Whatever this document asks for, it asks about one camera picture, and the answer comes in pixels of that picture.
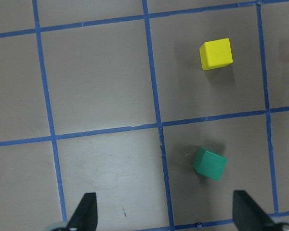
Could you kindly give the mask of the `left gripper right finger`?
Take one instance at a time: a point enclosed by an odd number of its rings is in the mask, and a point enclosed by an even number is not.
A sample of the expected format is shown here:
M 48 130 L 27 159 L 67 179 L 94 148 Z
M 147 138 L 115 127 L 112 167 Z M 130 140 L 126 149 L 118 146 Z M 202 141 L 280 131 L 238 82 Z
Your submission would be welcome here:
M 232 217 L 239 231 L 289 231 L 289 222 L 269 217 L 245 190 L 233 191 Z

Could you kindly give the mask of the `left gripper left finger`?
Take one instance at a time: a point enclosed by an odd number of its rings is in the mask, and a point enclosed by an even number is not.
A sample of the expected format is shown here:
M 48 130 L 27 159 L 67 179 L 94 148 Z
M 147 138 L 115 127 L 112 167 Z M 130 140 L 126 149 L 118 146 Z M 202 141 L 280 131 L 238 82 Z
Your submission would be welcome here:
M 97 229 L 97 196 L 85 193 L 69 221 L 54 223 L 46 231 L 95 231 Z

